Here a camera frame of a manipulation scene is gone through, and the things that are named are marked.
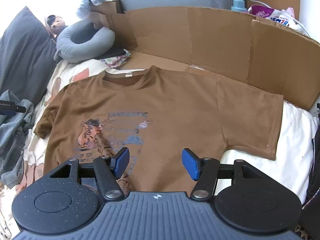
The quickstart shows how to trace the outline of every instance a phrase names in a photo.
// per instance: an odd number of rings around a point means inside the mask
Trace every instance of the bed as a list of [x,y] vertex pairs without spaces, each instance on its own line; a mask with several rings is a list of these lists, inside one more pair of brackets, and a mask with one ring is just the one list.
[[[52,68],[51,72],[47,72],[46,93],[41,97],[40,102],[35,104],[35,125],[33,129],[28,130],[23,149],[24,170],[22,180],[11,189],[5,186],[0,192],[1,239],[11,239],[19,233],[19,228],[11,213],[11,205],[15,195],[43,175],[44,157],[49,138],[41,139],[33,133],[33,130],[45,108],[59,90],[71,82],[96,75],[103,70],[114,74],[137,71],[117,70],[116,68],[119,68],[125,60],[123,57],[101,60],[90,59],[79,64],[61,60]],[[313,168],[312,139],[317,127],[318,118],[312,117],[307,111],[284,101],[282,126],[275,161],[252,156],[239,150],[229,150],[224,153],[221,163],[233,164],[235,159],[244,159],[292,190],[300,198],[301,203],[304,203],[309,173]],[[219,180],[216,194],[229,186],[230,183],[230,180]]]

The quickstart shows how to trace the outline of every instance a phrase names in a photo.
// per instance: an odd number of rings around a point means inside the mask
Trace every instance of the gray pillow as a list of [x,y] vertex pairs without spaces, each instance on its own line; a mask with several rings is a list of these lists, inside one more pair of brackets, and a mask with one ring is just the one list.
[[44,25],[23,8],[0,39],[0,95],[10,89],[36,106],[56,66],[56,44]]
[[115,33],[102,27],[98,31],[93,23],[83,20],[65,28],[57,38],[57,52],[71,63],[97,57],[109,50],[115,41]]

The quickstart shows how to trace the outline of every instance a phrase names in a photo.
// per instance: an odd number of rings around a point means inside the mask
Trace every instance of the purple package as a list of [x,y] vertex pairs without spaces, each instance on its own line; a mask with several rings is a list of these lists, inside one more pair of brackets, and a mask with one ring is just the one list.
[[252,5],[251,8],[252,8],[251,14],[255,16],[260,16],[262,18],[270,17],[270,15],[274,12],[274,9],[261,6],[261,5]]

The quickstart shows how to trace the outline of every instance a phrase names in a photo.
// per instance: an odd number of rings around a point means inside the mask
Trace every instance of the white cable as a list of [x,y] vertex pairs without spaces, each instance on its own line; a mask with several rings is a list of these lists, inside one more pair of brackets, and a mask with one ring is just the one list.
[[[265,7],[268,7],[268,8],[271,8],[269,5],[267,5],[266,3],[263,3],[263,2],[260,2],[260,1],[257,1],[257,0],[250,0],[251,2],[256,2],[256,3],[260,3],[262,5],[264,5]],[[297,23],[305,32],[306,34],[311,38],[311,35],[308,33],[307,29],[303,26],[302,23],[300,23],[296,18],[292,17],[293,21],[295,23]]]

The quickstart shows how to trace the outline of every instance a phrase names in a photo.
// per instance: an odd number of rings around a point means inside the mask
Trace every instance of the gray ribbed plate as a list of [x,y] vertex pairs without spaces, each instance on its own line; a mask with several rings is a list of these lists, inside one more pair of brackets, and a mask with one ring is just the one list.
[[97,218],[78,231],[39,236],[23,231],[15,240],[299,240],[293,232],[251,236],[227,226],[208,203],[187,198],[185,192],[131,192],[120,202],[107,203]]

